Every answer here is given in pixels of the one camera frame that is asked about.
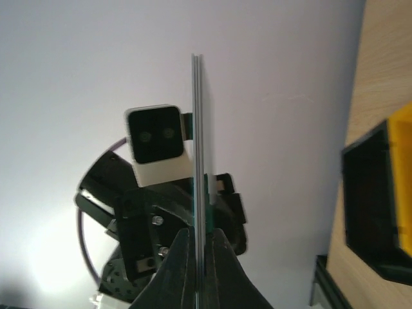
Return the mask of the black bin with teal cards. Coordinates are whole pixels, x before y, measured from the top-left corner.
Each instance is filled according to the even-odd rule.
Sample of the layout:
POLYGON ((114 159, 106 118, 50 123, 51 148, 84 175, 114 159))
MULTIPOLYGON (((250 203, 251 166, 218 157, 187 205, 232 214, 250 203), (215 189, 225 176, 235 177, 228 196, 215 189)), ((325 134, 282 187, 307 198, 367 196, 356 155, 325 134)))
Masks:
POLYGON ((411 256, 400 246, 386 121, 341 153, 346 244, 381 278, 411 285, 411 256))

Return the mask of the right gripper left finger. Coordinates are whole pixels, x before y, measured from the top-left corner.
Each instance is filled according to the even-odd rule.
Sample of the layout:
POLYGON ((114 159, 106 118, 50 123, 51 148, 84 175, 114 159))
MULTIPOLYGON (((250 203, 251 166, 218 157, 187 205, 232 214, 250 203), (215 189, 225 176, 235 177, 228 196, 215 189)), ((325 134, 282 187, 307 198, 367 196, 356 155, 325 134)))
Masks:
POLYGON ((130 309, 195 307, 194 229, 181 229, 162 266, 130 309))

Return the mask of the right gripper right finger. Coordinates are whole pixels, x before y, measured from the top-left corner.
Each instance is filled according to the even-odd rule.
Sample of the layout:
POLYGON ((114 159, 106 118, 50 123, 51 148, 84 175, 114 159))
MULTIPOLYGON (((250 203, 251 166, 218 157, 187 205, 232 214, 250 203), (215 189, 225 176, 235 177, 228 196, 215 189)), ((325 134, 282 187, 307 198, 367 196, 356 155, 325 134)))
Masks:
POLYGON ((272 308, 247 277, 221 229, 214 229, 207 235, 205 263, 207 308, 272 308))

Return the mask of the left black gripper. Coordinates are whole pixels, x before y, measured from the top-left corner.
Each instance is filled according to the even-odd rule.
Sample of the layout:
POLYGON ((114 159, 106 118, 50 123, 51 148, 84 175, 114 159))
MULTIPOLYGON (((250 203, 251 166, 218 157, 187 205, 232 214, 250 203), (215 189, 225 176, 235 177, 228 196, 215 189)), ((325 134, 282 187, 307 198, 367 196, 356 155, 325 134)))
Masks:
POLYGON ((177 233, 193 225, 193 183, 184 178, 139 187, 129 162, 106 151, 84 175, 75 195, 77 236, 97 291, 131 304, 160 268, 177 233), (84 215, 117 241, 101 272, 91 264, 84 215))

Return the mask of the teal card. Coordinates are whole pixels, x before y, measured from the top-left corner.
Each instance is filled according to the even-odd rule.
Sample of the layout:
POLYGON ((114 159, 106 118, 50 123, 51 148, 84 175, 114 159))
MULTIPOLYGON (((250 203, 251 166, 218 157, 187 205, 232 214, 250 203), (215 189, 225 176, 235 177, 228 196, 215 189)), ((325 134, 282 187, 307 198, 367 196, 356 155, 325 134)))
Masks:
POLYGON ((212 205, 215 202, 211 142, 211 107, 209 85, 203 56, 192 60, 192 141, 193 141, 193 211, 195 246, 195 307, 206 308, 206 243, 213 230, 212 205))

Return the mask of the yellow plastic bin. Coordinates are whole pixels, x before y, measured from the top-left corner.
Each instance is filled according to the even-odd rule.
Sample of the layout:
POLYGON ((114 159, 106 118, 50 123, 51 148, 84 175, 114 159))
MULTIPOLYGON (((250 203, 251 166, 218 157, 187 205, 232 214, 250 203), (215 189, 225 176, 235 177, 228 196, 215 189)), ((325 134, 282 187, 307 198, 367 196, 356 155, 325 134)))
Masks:
POLYGON ((411 255, 411 104, 387 119, 399 247, 411 255))

